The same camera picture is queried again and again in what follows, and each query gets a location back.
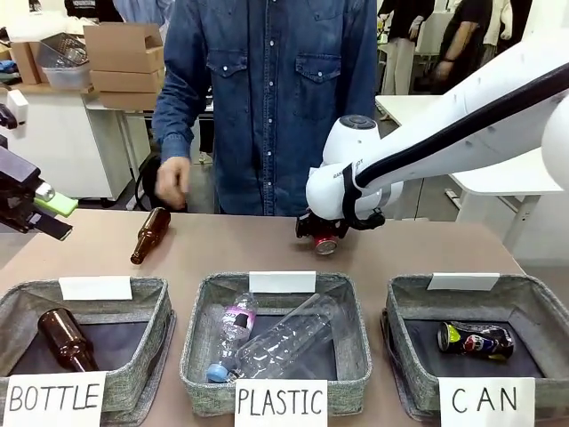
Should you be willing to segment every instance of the white paper sign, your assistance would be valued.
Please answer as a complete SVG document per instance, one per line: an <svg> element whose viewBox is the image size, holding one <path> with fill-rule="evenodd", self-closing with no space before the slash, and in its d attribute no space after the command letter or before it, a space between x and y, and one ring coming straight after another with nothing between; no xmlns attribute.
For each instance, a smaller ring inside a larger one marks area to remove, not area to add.
<svg viewBox="0 0 569 427"><path fill-rule="evenodd" d="M12 375L4 427L99 427L106 372Z"/></svg>
<svg viewBox="0 0 569 427"><path fill-rule="evenodd" d="M491 291L499 278L500 273L433 273L427 289Z"/></svg>
<svg viewBox="0 0 569 427"><path fill-rule="evenodd" d="M237 380L236 427L325 427L328 382L321 380Z"/></svg>
<svg viewBox="0 0 569 427"><path fill-rule="evenodd" d="M267 294L313 294L317 288L315 271L251 271L249 290Z"/></svg>
<svg viewBox="0 0 569 427"><path fill-rule="evenodd" d="M60 278L64 301L131 300L130 276Z"/></svg>
<svg viewBox="0 0 569 427"><path fill-rule="evenodd" d="M439 378L441 427L533 427L533 378Z"/></svg>

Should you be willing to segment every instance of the floor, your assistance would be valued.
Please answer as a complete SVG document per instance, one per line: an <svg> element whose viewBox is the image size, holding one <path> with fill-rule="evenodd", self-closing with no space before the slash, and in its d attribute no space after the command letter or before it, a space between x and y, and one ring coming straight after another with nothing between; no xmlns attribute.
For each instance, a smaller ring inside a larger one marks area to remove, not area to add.
<svg viewBox="0 0 569 427"><path fill-rule="evenodd" d="M378 122L382 136L397 128L392 122ZM188 210L192 213L213 214L214 191L212 165L194 164L190 176L191 193L188 195ZM404 195L400 198L401 205L392 205L384 209L387 218L393 218L397 209L406 219L423 219L424 221L453 222L458 213L457 208L446 197L445 190L452 189L460 194L460 189L448 176L439 176L405 183ZM124 210L126 203L134 193L134 184L125 189L116 203L108 209ZM82 208L101 209L98 201L82 201ZM18 251L33 237L32 234L15 233L0 224L0 269L18 253ZM564 283L569 277L569 267L525 267L528 274L543 279L546 283Z"/></svg>

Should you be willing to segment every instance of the white pants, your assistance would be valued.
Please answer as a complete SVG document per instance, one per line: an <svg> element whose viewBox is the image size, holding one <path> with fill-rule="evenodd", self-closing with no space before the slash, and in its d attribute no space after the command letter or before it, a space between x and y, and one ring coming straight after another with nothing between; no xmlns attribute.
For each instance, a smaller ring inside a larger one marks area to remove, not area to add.
<svg viewBox="0 0 569 427"><path fill-rule="evenodd" d="M387 45L388 64L383 77L382 95L408 95L413 70L415 43L396 38Z"/></svg>

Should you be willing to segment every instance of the sign reading bottle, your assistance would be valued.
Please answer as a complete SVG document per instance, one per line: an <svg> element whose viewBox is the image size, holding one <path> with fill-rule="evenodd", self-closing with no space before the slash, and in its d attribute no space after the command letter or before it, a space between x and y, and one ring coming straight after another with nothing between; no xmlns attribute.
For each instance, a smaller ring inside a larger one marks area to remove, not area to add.
<svg viewBox="0 0 569 427"><path fill-rule="evenodd" d="M439 378L441 426L533 427L533 378Z"/></svg>
<svg viewBox="0 0 569 427"><path fill-rule="evenodd" d="M4 427L99 427L106 372L12 375Z"/></svg>
<svg viewBox="0 0 569 427"><path fill-rule="evenodd" d="M236 381L236 427L325 427L327 423L327 381Z"/></svg>

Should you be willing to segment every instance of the plastic bottle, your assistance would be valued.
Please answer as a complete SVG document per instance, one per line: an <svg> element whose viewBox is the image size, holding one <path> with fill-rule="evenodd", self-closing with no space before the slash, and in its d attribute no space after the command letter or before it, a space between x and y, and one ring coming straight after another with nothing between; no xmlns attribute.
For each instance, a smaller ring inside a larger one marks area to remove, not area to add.
<svg viewBox="0 0 569 427"><path fill-rule="evenodd" d="M236 365L237 350L249 340L257 313L257 303L252 294L239 295L232 306L227 307L221 320L220 339L213 351L212 364L206 377L214 383L227 381L228 373Z"/></svg>
<svg viewBox="0 0 569 427"><path fill-rule="evenodd" d="M332 339L331 322L339 311L338 304L330 296L312 295L274 327L238 350L236 369L228 376L228 381L285 377L315 340Z"/></svg>
<svg viewBox="0 0 569 427"><path fill-rule="evenodd" d="M37 321L52 355L64 369L76 372L98 371L89 341L69 310L54 309Z"/></svg>
<svg viewBox="0 0 569 427"><path fill-rule="evenodd" d="M160 244L170 225L170 213L163 207L153 209L139 230L139 241L131 256L133 264L142 264L152 249Z"/></svg>

